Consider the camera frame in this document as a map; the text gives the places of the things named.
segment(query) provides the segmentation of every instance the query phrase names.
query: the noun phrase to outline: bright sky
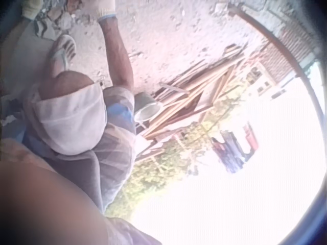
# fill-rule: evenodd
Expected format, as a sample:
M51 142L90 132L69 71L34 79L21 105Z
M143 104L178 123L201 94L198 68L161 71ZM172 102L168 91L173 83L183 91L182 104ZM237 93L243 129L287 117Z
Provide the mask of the bright sky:
M252 107L260 148L230 175L213 152L200 176L144 201L132 223L163 244L278 244L296 226L326 173L321 132L300 80Z

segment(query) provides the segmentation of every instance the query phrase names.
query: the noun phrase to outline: slipper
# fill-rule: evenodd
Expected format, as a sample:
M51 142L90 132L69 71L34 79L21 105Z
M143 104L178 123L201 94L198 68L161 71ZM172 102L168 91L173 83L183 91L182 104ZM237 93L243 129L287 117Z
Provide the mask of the slipper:
M76 55L77 47L75 40L70 35L61 35L55 41L50 51L50 60L60 57L63 62L64 70L69 69L69 65Z

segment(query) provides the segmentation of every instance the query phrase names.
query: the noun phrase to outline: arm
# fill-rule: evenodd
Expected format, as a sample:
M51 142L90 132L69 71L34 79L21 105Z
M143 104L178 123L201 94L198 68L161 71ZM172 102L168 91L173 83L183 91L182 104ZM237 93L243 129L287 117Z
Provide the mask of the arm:
M106 43L109 73L114 86L133 92L134 79L132 66L118 29L116 17L99 21Z

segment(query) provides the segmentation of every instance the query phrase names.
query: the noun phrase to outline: bucket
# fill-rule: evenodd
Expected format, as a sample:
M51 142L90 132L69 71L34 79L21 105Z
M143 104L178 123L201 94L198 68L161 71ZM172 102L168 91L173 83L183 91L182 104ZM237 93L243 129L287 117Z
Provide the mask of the bucket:
M162 103L156 101L145 92L135 95L134 119L141 123L152 119L162 109Z

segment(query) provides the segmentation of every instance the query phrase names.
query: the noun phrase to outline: brick wall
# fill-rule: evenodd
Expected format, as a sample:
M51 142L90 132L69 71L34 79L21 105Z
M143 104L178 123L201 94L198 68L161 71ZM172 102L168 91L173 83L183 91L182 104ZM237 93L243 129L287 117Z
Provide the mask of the brick wall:
M287 24L281 30L278 38L298 62L301 62L312 52L313 43L311 37L296 22ZM260 56L260 62L276 83L281 82L292 71L291 65L272 43L266 46Z

